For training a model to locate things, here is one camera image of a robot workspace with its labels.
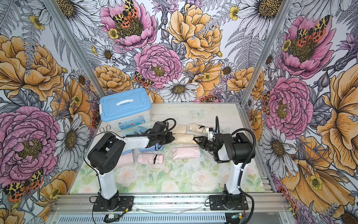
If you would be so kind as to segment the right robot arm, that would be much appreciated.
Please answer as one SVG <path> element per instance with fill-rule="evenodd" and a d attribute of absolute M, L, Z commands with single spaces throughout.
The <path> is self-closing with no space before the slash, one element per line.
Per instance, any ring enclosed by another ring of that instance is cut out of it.
<path fill-rule="evenodd" d="M 210 133 L 193 140 L 201 149 L 210 152 L 218 164 L 230 164 L 229 178 L 222 194 L 209 196 L 207 205 L 210 210 L 248 210 L 247 195 L 243 193 L 241 181 L 245 169 L 255 157 L 255 142 L 246 135 L 246 130 L 240 129 L 233 134 Z"/>

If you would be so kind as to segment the beige umbrella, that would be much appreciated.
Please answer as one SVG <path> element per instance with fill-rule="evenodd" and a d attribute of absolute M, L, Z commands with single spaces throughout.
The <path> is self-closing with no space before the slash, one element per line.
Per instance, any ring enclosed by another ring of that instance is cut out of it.
<path fill-rule="evenodd" d="M 193 134 L 184 134 L 184 133 L 177 133 L 174 134 L 173 143 L 175 144 L 193 144 L 197 145 L 198 143 L 194 140 L 195 135 Z"/>
<path fill-rule="evenodd" d="M 197 133 L 197 134 L 206 135 L 209 132 L 212 132 L 213 128 L 212 127 L 207 127 L 207 126 L 204 126 L 204 125 L 199 125 L 199 124 L 196 124 L 196 123 L 191 123 L 189 125 L 189 131 L 193 132 L 193 133 Z"/>

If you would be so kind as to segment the blue umbrella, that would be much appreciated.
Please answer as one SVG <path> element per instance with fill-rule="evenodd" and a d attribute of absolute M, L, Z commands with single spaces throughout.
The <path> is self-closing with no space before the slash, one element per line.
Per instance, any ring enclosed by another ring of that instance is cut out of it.
<path fill-rule="evenodd" d="M 156 151 L 160 151 L 163 150 L 163 146 L 156 144 L 154 146 L 151 147 L 146 147 L 146 148 L 140 148 L 139 151 L 140 152 L 156 152 Z"/>
<path fill-rule="evenodd" d="M 135 128 L 134 133 L 135 134 L 142 134 L 142 133 L 145 133 L 147 130 L 148 130 L 148 128 L 146 128 L 146 127 L 138 126 L 138 127 Z"/>

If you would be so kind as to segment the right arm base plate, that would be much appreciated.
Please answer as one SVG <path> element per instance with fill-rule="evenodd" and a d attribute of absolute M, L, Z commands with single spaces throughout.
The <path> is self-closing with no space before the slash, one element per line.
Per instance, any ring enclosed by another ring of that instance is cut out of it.
<path fill-rule="evenodd" d="M 206 203 L 212 211 L 243 211 L 248 210 L 248 202 L 243 194 L 219 196 L 210 195 Z"/>

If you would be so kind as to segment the beige umbrella sleeve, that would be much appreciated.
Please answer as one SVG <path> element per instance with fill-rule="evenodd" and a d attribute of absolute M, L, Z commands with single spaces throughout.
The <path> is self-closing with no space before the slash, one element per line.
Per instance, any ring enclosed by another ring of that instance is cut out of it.
<path fill-rule="evenodd" d="M 177 124 L 172 130 L 171 132 L 173 134 L 186 134 L 186 125 L 182 125 L 182 124 Z"/>

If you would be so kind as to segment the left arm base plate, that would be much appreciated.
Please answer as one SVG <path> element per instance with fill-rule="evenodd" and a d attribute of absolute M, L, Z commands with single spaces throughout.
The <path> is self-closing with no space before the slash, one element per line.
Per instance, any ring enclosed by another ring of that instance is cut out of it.
<path fill-rule="evenodd" d="M 93 206 L 94 212 L 128 212 L 133 205 L 133 196 L 114 196 L 105 199 L 101 195 L 96 199 Z"/>

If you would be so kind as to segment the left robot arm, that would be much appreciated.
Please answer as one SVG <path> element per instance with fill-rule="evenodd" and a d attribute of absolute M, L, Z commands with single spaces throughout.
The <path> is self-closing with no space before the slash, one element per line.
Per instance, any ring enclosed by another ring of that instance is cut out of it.
<path fill-rule="evenodd" d="M 87 155 L 89 165 L 99 181 L 99 193 L 94 202 L 94 212 L 126 212 L 131 210 L 134 197 L 121 197 L 117 190 L 114 169 L 123 152 L 139 148 L 161 146 L 174 141 L 172 132 L 132 134 L 125 137 L 113 132 L 100 133 L 99 141 Z"/>

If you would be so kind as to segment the pink umbrella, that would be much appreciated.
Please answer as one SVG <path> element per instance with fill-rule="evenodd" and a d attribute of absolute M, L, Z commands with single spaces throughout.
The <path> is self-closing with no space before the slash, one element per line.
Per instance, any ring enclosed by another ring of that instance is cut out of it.
<path fill-rule="evenodd" d="M 162 164 L 164 159 L 163 154 L 149 154 L 141 153 L 138 155 L 137 163 L 139 164 Z"/>
<path fill-rule="evenodd" d="M 199 147 L 176 147 L 172 149 L 172 159 L 191 159 L 201 156 Z"/>

